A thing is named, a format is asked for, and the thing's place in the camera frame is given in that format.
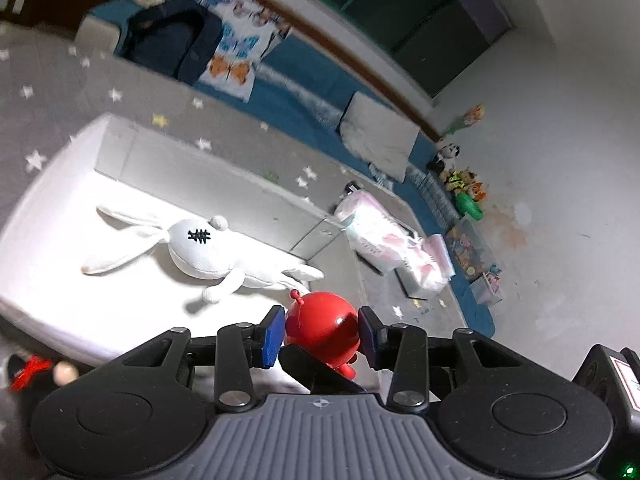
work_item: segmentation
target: white label with red border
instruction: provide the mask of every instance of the white label with red border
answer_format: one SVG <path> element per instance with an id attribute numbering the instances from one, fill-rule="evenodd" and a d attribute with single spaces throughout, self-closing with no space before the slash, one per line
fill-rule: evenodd
<path id="1" fill-rule="evenodd" d="M 626 395 L 631 401 L 631 406 L 640 412 L 640 384 L 638 384 L 638 379 L 633 373 L 631 366 L 615 357 L 612 357 L 611 360 L 625 387 Z"/>

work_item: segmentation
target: dark blue backpack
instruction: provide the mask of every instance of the dark blue backpack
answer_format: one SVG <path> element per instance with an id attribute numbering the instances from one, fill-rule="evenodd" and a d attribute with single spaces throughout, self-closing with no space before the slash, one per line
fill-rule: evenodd
<path id="1" fill-rule="evenodd" d="M 222 38 L 222 21 L 193 0 L 167 0 L 129 19 L 122 57 L 194 84 Z"/>

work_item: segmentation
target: white pillow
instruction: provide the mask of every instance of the white pillow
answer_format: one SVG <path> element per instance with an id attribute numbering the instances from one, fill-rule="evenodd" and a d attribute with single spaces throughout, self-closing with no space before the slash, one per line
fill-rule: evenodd
<path id="1" fill-rule="evenodd" d="M 340 136 L 355 156 L 404 181 L 420 127 L 385 105 L 356 92 L 340 122 Z"/>

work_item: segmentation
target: wall stain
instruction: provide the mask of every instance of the wall stain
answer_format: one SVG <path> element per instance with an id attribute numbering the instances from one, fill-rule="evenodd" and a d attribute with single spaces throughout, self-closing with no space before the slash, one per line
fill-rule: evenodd
<path id="1" fill-rule="evenodd" d="M 506 247 L 517 250 L 527 245 L 527 234 L 518 227 L 513 214 L 501 211 L 497 205 L 492 205 L 491 209 L 484 213 L 482 222 Z"/>

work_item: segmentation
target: red ball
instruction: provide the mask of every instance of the red ball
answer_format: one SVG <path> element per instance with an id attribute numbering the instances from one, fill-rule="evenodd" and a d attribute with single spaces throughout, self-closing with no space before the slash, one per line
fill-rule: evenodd
<path id="1" fill-rule="evenodd" d="M 297 291 L 291 295 L 299 297 Z M 330 292 L 307 294 L 291 305 L 285 327 L 286 344 L 302 346 L 347 378 L 355 377 L 351 367 L 343 366 L 353 362 L 360 345 L 358 315 L 348 301 Z"/>

